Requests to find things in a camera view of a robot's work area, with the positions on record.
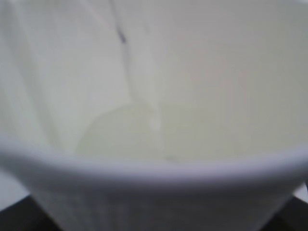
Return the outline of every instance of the dark surface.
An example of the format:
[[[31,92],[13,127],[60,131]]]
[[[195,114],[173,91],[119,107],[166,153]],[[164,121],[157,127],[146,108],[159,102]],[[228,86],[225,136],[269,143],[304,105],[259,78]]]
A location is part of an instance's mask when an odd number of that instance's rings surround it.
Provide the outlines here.
[[[0,213],[0,231],[61,231],[31,197]],[[308,231],[308,204],[293,197],[261,231]]]

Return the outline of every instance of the cup rim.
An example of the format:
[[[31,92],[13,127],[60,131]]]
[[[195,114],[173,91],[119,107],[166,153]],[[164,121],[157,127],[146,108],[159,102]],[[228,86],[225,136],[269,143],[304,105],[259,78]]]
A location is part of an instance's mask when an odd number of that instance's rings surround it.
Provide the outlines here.
[[[243,160],[210,163],[96,162],[0,139],[0,167],[26,184],[104,188],[111,192],[196,192],[300,184],[308,177],[308,147]]]

